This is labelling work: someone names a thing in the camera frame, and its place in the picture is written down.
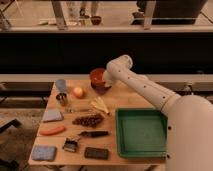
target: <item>table leg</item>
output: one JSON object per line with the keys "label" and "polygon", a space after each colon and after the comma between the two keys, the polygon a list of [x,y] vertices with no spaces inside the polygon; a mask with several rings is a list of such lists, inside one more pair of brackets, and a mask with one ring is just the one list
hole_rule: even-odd
{"label": "table leg", "polygon": [[158,167],[158,165],[151,165],[149,166],[148,169],[146,169],[145,171],[155,171],[155,169]]}
{"label": "table leg", "polygon": [[62,171],[61,168],[64,166],[56,166],[56,165],[45,165],[48,169],[52,169],[53,171]]}

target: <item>wooden table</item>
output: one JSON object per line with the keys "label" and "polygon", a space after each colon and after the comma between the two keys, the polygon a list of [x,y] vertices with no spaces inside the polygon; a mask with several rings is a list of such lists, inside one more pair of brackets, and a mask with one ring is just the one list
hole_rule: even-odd
{"label": "wooden table", "polygon": [[[74,86],[81,86],[86,91],[84,99],[77,99],[72,94]],[[92,108],[91,100],[98,96],[98,94],[91,88],[89,80],[68,80],[68,99],[73,108]],[[51,95],[48,100],[47,108],[59,108],[64,111],[55,99],[58,91],[53,86]],[[165,163],[164,158],[137,158],[125,159],[119,157],[117,154],[116,144],[116,128],[115,128],[115,110],[116,108],[147,108],[153,107],[143,97],[139,96],[132,89],[121,82],[117,82],[111,87],[107,93],[101,96],[110,110],[110,115],[102,114],[104,121],[96,128],[87,128],[81,125],[73,125],[72,121],[79,116],[87,115],[88,113],[63,113],[64,120],[57,122],[41,123],[38,129],[49,130],[50,128],[64,125],[67,129],[65,132],[53,136],[41,136],[39,133],[34,142],[35,145],[52,145],[57,147],[56,158],[53,162],[38,162],[29,159],[30,165],[128,165],[128,164],[162,164]],[[66,137],[74,137],[81,131],[89,130],[107,130],[110,135],[99,138],[82,138],[79,143],[79,149],[76,153],[67,152],[62,149]],[[86,146],[107,148],[110,151],[108,160],[97,160],[84,158],[84,150]]]}

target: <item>food item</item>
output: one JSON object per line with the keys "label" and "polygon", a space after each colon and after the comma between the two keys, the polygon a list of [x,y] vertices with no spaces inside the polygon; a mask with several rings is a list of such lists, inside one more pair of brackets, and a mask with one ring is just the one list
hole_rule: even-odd
{"label": "food item", "polygon": [[83,90],[83,88],[81,87],[74,87],[73,89],[73,95],[79,99],[83,98],[85,95],[85,92]]}
{"label": "food item", "polygon": [[106,160],[109,157],[109,150],[105,148],[86,147],[84,157]]}
{"label": "food item", "polygon": [[101,97],[97,97],[95,98],[92,102],[91,102],[91,105],[93,107],[95,107],[96,109],[98,110],[101,110],[103,112],[105,112],[106,114],[109,115],[109,110],[106,106],[106,104],[104,103],[103,99]]}
{"label": "food item", "polygon": [[96,127],[99,123],[103,121],[103,116],[99,113],[89,116],[77,117],[72,123],[74,125],[82,125],[86,127]]}
{"label": "food item", "polygon": [[58,126],[56,128],[50,129],[50,130],[40,131],[39,134],[49,136],[49,135],[61,133],[65,130],[66,130],[65,126]]}

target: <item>green tray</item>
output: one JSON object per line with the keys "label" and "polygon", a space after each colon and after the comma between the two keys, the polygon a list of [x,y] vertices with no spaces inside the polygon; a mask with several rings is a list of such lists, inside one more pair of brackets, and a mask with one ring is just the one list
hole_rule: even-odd
{"label": "green tray", "polygon": [[167,117],[159,110],[116,110],[117,150],[121,157],[165,157],[166,130]]}

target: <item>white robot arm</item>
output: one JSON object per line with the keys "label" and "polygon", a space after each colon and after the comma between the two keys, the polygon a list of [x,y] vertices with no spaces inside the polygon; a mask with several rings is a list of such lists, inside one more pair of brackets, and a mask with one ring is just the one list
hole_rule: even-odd
{"label": "white robot arm", "polygon": [[168,117],[166,171],[213,171],[213,106],[206,99],[180,96],[130,71],[128,55],[110,61],[106,86],[120,80]]}

